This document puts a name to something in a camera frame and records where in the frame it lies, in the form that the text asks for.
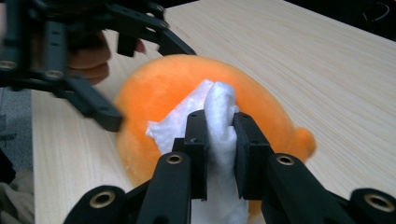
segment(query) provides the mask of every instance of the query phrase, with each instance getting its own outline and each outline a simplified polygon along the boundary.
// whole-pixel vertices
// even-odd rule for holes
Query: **human hand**
[[[0,4],[0,48],[6,32],[6,5]],[[136,51],[145,52],[143,42],[137,40]],[[68,70],[71,76],[83,75],[92,84],[97,84],[108,77],[109,68],[107,61],[111,57],[105,36],[98,32],[89,36],[86,47],[72,49],[68,52]],[[41,67],[43,61],[44,37],[32,36],[33,65]]]

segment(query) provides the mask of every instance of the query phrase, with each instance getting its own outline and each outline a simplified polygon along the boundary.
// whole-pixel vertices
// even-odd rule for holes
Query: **stuffed animal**
[[[147,134],[149,123],[169,117],[206,80],[211,81],[210,85],[225,83],[232,88],[234,104],[254,118],[275,152],[289,153],[302,161],[313,154],[316,148],[313,134],[305,128],[295,128],[276,98],[244,72],[200,56],[166,56],[131,74],[115,100],[125,117],[117,134],[117,149],[134,186],[151,179],[162,154],[156,141]],[[260,211],[258,202],[250,202],[251,216]]]

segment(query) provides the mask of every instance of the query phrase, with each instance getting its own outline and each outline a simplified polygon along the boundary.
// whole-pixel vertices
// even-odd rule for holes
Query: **crumpled cloth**
[[[187,116],[204,109],[209,141],[207,201],[193,200],[191,223],[241,224],[248,222],[248,201],[239,199],[233,175],[236,132],[233,87],[203,81],[161,122],[150,121],[146,134],[155,139],[162,154],[172,150],[175,138],[184,137]]]
[[[35,223],[33,171],[16,174],[10,183],[0,183],[0,224]]]

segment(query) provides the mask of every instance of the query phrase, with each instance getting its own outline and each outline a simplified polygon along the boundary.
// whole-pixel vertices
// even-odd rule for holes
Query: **white tissue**
[[[236,133],[232,126],[235,105],[233,87],[205,80],[161,122],[150,122],[147,135],[153,137],[162,154],[170,152],[175,137],[184,137],[187,116],[204,109],[209,140],[207,201],[191,203],[192,224],[242,224],[248,221],[248,202],[238,198],[233,175]]]

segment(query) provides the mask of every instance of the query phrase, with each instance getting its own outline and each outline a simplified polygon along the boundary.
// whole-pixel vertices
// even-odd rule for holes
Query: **light wood tabletop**
[[[396,196],[396,42],[280,0],[201,0],[169,8],[171,30],[198,55],[254,77],[313,132],[307,167],[323,186],[349,198],[371,187]],[[106,32],[114,52],[117,35]],[[113,53],[111,75],[96,88],[114,99],[139,65],[161,57]],[[115,134],[69,103],[33,92],[36,223],[62,223],[90,189],[129,191]]]

